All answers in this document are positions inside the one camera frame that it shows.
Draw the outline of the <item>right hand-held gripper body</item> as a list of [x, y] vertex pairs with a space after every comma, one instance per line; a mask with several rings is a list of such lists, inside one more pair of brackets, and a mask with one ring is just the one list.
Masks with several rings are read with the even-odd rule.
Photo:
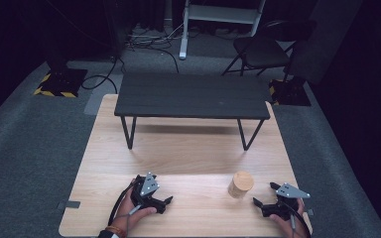
[[297, 187], [285, 182], [280, 185], [278, 190], [275, 190], [277, 201], [275, 204], [263, 204], [261, 208], [264, 217], [269, 217], [271, 214], [277, 214], [284, 220], [289, 220], [293, 212], [298, 210], [298, 198], [310, 198], [308, 192], [302, 191]]

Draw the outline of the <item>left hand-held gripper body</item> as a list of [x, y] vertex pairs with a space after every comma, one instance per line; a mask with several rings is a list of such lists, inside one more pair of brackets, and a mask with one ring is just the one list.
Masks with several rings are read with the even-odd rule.
[[154, 192], [160, 187], [155, 181], [155, 176], [147, 173], [144, 177], [137, 175], [133, 182], [130, 198], [135, 206], [140, 208], [155, 207], [165, 208], [166, 202], [153, 197]]

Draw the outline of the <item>round wooden canister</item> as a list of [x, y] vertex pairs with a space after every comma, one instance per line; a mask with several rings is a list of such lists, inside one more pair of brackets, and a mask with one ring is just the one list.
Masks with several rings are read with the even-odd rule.
[[250, 173], [239, 171], [233, 175], [228, 186], [228, 194], [233, 198], [242, 198], [254, 185], [254, 178]]

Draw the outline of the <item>person's right hand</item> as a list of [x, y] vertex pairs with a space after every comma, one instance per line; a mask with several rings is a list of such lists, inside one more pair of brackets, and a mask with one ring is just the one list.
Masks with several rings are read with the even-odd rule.
[[310, 230], [302, 221], [305, 212], [304, 202], [298, 198], [298, 210], [293, 212], [294, 219], [284, 220], [277, 214], [271, 214], [269, 219], [276, 223], [285, 238], [311, 238]]

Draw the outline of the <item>person's left hand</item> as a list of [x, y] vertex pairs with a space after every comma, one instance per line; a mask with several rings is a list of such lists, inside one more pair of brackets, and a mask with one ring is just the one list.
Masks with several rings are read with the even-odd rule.
[[120, 202], [115, 218], [110, 226], [116, 226], [126, 233], [131, 231], [140, 220], [143, 218], [155, 214], [156, 209], [154, 207], [147, 207], [144, 209], [138, 209], [135, 213], [130, 215], [130, 212], [135, 208], [133, 202], [130, 199], [132, 189], [129, 188], [124, 198]]

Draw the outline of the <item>orange wristband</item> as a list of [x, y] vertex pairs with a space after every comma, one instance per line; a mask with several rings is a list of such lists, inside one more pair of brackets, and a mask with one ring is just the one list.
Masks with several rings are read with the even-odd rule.
[[105, 228], [105, 230], [109, 231], [109, 232], [112, 232], [118, 238], [126, 238], [127, 237], [127, 233], [124, 230], [122, 230], [122, 229], [120, 229], [120, 228], [118, 228], [116, 226], [107, 226]]

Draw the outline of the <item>black yellow striped floor plate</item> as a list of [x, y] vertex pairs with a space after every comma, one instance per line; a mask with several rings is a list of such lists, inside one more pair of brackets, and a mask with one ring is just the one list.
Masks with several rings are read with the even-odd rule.
[[67, 68], [64, 72], [49, 70], [34, 91], [34, 94], [68, 98], [78, 97], [79, 88], [86, 74], [86, 69], [78, 68]]
[[272, 79], [269, 82], [269, 92], [273, 105], [311, 106], [305, 92], [306, 81], [299, 77], [291, 80]]

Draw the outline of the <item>black low shelf with legs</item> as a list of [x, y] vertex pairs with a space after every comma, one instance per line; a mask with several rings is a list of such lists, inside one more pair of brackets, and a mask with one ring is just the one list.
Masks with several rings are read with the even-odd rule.
[[122, 123], [126, 144], [133, 147], [135, 128], [130, 117], [234, 119], [259, 125], [270, 118], [269, 88], [256, 78], [130, 72], [123, 76], [114, 114]]

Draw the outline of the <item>black folding chair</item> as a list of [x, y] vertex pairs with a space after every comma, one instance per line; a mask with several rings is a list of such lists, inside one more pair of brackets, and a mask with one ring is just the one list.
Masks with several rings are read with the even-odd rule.
[[313, 34], [317, 22], [314, 20], [275, 20], [264, 24], [252, 37], [238, 38], [233, 42], [236, 56], [222, 75], [259, 69], [261, 74], [268, 68], [284, 67], [287, 79], [297, 43], [307, 41]]

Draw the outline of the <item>white metal stand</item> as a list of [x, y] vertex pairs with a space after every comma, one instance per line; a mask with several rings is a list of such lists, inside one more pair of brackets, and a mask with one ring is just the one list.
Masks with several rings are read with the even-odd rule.
[[257, 32], [266, 0], [259, 0], [256, 9], [240, 9], [231, 7], [193, 5], [186, 0], [183, 21], [183, 34], [179, 51], [179, 59], [187, 58], [189, 40], [189, 20], [234, 23], [251, 26], [251, 35]]

